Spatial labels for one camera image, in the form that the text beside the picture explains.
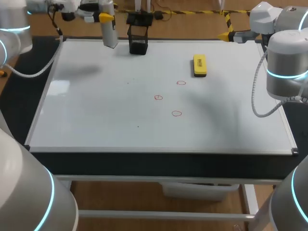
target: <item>whiteboard eraser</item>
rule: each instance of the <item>whiteboard eraser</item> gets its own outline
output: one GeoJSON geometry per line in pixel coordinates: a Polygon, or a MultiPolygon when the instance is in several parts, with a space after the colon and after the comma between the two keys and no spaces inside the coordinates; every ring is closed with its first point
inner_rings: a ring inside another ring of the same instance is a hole
{"type": "Polygon", "coordinates": [[[195,77],[205,77],[207,73],[206,60],[204,54],[195,54],[193,56],[193,75],[195,77]]]}

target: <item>white cable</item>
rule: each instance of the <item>white cable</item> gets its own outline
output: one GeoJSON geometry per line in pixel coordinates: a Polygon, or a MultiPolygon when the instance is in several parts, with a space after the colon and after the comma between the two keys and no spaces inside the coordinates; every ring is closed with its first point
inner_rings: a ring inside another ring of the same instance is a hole
{"type": "Polygon", "coordinates": [[[60,44],[56,50],[56,52],[54,53],[53,57],[50,59],[50,61],[46,64],[46,66],[41,69],[39,72],[37,72],[36,74],[32,74],[32,75],[26,75],[26,74],[22,74],[20,73],[19,71],[16,71],[13,67],[11,67],[10,65],[8,64],[5,64],[5,66],[7,66],[14,74],[18,75],[18,76],[21,76],[21,77],[25,77],[25,78],[34,78],[34,77],[37,77],[37,76],[40,76],[41,74],[43,74],[47,69],[48,67],[50,67],[50,65],[52,64],[52,62],[54,61],[54,59],[56,58],[60,48],[61,48],[61,45],[63,43],[63,36],[60,36],[60,44]]]}
{"type": "Polygon", "coordinates": [[[279,104],[277,104],[273,109],[271,109],[266,114],[259,114],[256,111],[256,108],[255,108],[255,89],[256,89],[257,77],[258,77],[258,74],[259,74],[260,67],[261,67],[265,57],[267,56],[267,54],[268,54],[268,50],[266,50],[264,52],[263,56],[260,59],[260,62],[259,62],[258,67],[256,69],[256,73],[255,73],[255,77],[254,77],[254,83],[252,85],[252,92],[251,92],[251,106],[252,106],[252,110],[253,110],[254,114],[257,117],[260,117],[260,118],[264,118],[264,117],[267,117],[267,116],[273,114],[278,108],[280,108],[282,105],[284,105],[287,102],[299,102],[299,103],[307,103],[308,102],[308,99],[303,98],[301,96],[292,96],[292,97],[286,98],[285,100],[281,101],[279,104]]]}

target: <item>wooden floor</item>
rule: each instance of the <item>wooden floor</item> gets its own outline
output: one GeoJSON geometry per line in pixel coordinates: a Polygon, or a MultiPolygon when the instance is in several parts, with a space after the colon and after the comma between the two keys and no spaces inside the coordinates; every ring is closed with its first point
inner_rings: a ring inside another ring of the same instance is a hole
{"type": "MultiPolygon", "coordinates": [[[[134,9],[133,0],[117,0],[120,9],[134,9]]],[[[152,1],[155,10],[160,7],[152,1]]],[[[259,0],[226,0],[226,10],[250,10],[259,0]]],[[[287,5],[308,6],[307,0],[269,0],[277,7],[287,5]]],[[[160,0],[160,4],[172,10],[218,10],[218,0],[160,0]]],[[[46,15],[31,15],[33,35],[47,36],[56,32],[46,15]]],[[[120,37],[127,36],[126,15],[116,15],[116,27],[120,37]]],[[[57,15],[56,22],[65,35],[101,36],[100,25],[86,24],[81,19],[64,22],[57,15]]],[[[244,13],[232,13],[235,30],[249,29],[249,18],[244,13]]],[[[223,16],[218,14],[172,15],[167,22],[154,21],[149,37],[173,39],[213,39],[227,32],[223,16]]],[[[7,78],[0,78],[0,93],[7,78]]],[[[271,186],[255,186],[258,204],[261,206],[272,192],[271,186]]],[[[245,213],[240,192],[230,193],[219,203],[165,198],[158,183],[127,182],[73,182],[72,192],[80,209],[151,210],[181,212],[245,213]]],[[[80,219],[78,231],[233,231],[234,222],[159,221],[129,219],[80,219]]]]}

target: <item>glowing blue ring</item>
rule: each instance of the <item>glowing blue ring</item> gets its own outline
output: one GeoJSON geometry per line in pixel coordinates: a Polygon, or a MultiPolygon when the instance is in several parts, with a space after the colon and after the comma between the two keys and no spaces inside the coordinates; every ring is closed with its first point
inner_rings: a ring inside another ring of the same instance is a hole
{"type": "Polygon", "coordinates": [[[292,188],[292,195],[293,195],[293,199],[294,199],[294,202],[297,206],[297,209],[299,210],[300,214],[302,215],[302,217],[306,220],[306,222],[308,223],[308,217],[306,216],[306,214],[304,213],[304,211],[302,210],[302,208],[300,207],[299,205],[299,202],[296,198],[296,195],[295,195],[295,190],[294,190],[294,175],[295,175],[295,171],[296,171],[297,167],[294,169],[294,172],[293,172],[293,175],[292,175],[292,181],[291,181],[291,188],[292,188]]]}
{"type": "Polygon", "coordinates": [[[302,74],[300,74],[300,75],[296,75],[296,76],[280,76],[280,75],[276,75],[276,74],[270,72],[269,70],[268,70],[268,73],[269,73],[271,76],[274,76],[274,77],[277,77],[277,78],[299,78],[299,77],[303,77],[303,76],[305,76],[306,74],[308,74],[308,71],[306,71],[305,73],[302,73],[302,74]]]}
{"type": "Polygon", "coordinates": [[[7,58],[8,58],[8,53],[7,53],[7,51],[6,51],[6,48],[5,48],[4,43],[3,43],[1,40],[0,40],[0,43],[1,43],[1,45],[3,46],[4,53],[5,53],[5,59],[4,59],[4,62],[3,62],[3,64],[5,64],[5,62],[6,62],[7,58]]]}
{"type": "Polygon", "coordinates": [[[304,20],[305,18],[307,17],[308,15],[308,11],[304,14],[302,20],[300,21],[300,24],[299,24],[299,27],[298,27],[298,30],[301,30],[302,29],[302,26],[303,26],[303,23],[304,23],[304,20]]]}
{"type": "Polygon", "coordinates": [[[49,201],[49,205],[47,207],[47,210],[42,218],[42,220],[40,221],[40,223],[38,224],[38,226],[36,227],[36,229],[34,231],[39,231],[39,229],[43,226],[44,222],[46,221],[48,214],[50,213],[51,210],[51,206],[54,200],[54,181],[52,178],[51,173],[48,171],[48,169],[46,169],[47,172],[49,173],[50,179],[51,179],[51,197],[50,197],[50,201],[49,201]]]}
{"type": "Polygon", "coordinates": [[[12,28],[12,29],[4,29],[0,28],[2,31],[7,31],[7,32],[18,32],[18,31],[24,31],[30,29],[30,26],[22,27],[22,28],[12,28]]]}

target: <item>red circle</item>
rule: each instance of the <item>red circle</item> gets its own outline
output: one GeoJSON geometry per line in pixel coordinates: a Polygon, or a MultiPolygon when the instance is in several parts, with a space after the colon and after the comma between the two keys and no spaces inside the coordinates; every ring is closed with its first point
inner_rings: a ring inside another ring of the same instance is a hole
{"type": "Polygon", "coordinates": [[[156,96],[154,96],[154,99],[155,99],[155,100],[162,100],[163,97],[162,97],[161,95],[156,95],[156,96]]]}
{"type": "Polygon", "coordinates": [[[181,115],[182,115],[182,112],[180,112],[180,111],[173,111],[173,112],[172,112],[172,115],[175,116],[175,117],[181,116],[181,115]]]}
{"type": "Polygon", "coordinates": [[[178,85],[185,85],[185,84],[186,84],[186,82],[185,82],[185,81],[181,81],[181,80],[180,80],[180,81],[178,81],[178,82],[177,82],[177,84],[178,84],[178,85]]]}

